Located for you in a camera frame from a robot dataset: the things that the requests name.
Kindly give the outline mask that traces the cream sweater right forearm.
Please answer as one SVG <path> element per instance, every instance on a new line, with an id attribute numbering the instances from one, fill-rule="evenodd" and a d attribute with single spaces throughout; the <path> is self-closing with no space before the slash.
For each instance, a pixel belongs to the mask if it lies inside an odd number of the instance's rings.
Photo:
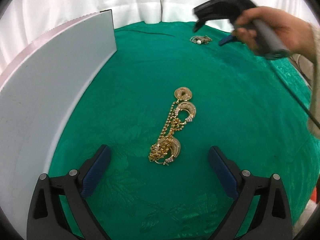
<path id="1" fill-rule="evenodd" d="M 315 124 L 312 119 L 309 118 L 308 129 L 316 138 L 319 139 L 319 27 L 312 25 L 311 29 L 315 44 L 316 63 L 314 64 L 313 68 L 313 82 L 309 110 L 312 114 L 312 117 L 317 121 L 318 124 Z"/>

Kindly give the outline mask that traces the person's right hand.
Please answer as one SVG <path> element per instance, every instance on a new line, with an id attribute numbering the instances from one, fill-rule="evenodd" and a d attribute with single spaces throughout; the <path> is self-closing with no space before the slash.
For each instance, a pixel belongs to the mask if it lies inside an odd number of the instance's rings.
<path id="1" fill-rule="evenodd" d="M 290 53 L 303 55 L 313 64 L 316 63 L 316 45 L 310 23 L 271 7 L 256 7 L 243 11 L 236 20 L 239 27 L 232 32 L 232 35 L 245 43 L 255 54 L 258 53 L 258 45 L 255 41 L 257 33 L 243 27 L 253 20 L 262 20 L 266 23 Z"/>

